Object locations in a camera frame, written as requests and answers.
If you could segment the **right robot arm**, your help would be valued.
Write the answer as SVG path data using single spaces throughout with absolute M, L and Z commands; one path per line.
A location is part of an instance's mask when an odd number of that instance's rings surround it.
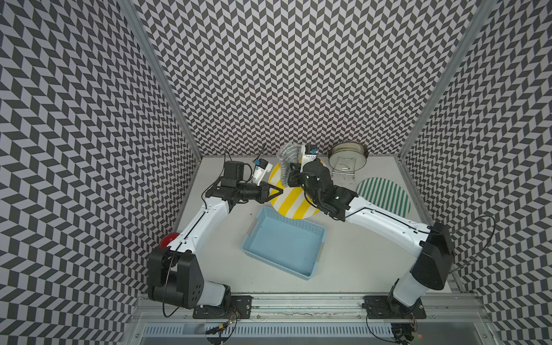
M 385 237 L 416 258 L 392 286 L 386 305 L 395 315 L 412 311 L 428 290 L 443 290 L 454 261 L 450 228 L 419 223 L 386 211 L 357 192 L 335 185 L 329 169 L 315 158 L 284 163 L 283 181 L 302 188 L 307 200 L 336 221 L 349 222 Z

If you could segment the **yellow striped plate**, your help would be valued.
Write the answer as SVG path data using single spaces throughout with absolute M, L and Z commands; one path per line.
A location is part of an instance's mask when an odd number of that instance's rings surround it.
M 306 198 L 301 187 L 285 188 L 280 182 L 280 164 L 274 166 L 268 182 L 283 189 L 283 194 L 270 201 L 270 204 L 281 216 L 290 219 L 307 219 L 317 214 L 319 210 L 312 206 L 310 198 Z

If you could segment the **grey microfibre cloth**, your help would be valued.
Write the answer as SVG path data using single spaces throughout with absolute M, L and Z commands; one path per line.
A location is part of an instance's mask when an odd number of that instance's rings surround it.
M 289 186 L 288 179 L 291 172 L 291 165 L 300 163 L 302 156 L 303 145 L 294 142 L 284 144 L 277 153 L 277 158 L 280 161 L 280 182 L 285 188 Z

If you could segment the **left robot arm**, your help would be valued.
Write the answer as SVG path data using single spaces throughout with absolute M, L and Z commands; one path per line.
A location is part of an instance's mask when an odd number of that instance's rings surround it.
M 155 248 L 147 261 L 147 294 L 150 300 L 177 308 L 210 306 L 231 308 L 231 288 L 206 280 L 198 253 L 211 233 L 238 204 L 265 204 L 283 189 L 264 181 L 273 165 L 262 158 L 245 162 L 228 160 L 221 175 L 201 194 L 203 204 L 190 224 L 167 243 Z

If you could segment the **aluminium front rail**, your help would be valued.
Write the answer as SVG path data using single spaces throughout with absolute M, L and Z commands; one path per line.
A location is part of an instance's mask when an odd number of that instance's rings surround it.
M 371 322 L 431 322 L 489 323 L 491 317 L 481 300 L 471 293 L 428 293 L 421 298 L 421 306 L 402 319 L 383 309 L 366 304 L 365 298 L 376 298 L 375 293 L 240 293 L 230 312 L 215 311 L 200 306 L 197 309 L 168 306 L 162 311 L 159 302 L 139 297 L 135 312 L 129 319 L 138 322 L 188 322 L 210 319 L 226 321 L 235 310 L 240 323 L 261 322 L 353 322 L 368 318 Z

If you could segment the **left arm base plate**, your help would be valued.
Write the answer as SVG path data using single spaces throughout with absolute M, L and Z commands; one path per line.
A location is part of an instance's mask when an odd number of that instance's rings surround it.
M 249 295 L 232 295 L 229 302 L 221 306 L 197 306 L 193 310 L 194 319 L 230 319 L 231 315 L 239 320 L 247 320 L 251 316 L 253 297 Z

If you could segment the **green striped plate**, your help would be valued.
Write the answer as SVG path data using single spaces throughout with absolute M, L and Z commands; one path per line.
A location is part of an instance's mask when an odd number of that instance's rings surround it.
M 411 198 L 397 183 L 385 178 L 368 178 L 356 188 L 356 192 L 376 206 L 403 218 L 412 208 Z

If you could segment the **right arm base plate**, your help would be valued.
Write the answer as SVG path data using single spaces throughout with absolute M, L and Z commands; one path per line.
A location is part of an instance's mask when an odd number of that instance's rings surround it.
M 384 295 L 368 295 L 363 297 L 362 307 L 367 311 L 368 319 L 424 320 L 427 318 L 420 298 L 413 306 L 408 307 Z

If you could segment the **light blue plastic basket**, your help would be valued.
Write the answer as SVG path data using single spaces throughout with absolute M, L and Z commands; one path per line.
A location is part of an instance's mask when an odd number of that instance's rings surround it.
M 307 220 L 286 218 L 261 208 L 241 244 L 249 257 L 303 280 L 318 269 L 327 229 Z

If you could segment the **red emergency stop button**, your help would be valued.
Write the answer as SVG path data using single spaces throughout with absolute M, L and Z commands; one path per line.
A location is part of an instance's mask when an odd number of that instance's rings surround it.
M 171 233 L 171 234 L 168 234 L 167 236 L 165 236 L 161 243 L 160 243 L 160 248 L 166 248 L 170 245 L 170 243 L 172 241 L 174 241 L 177 237 L 179 236 L 178 233 Z

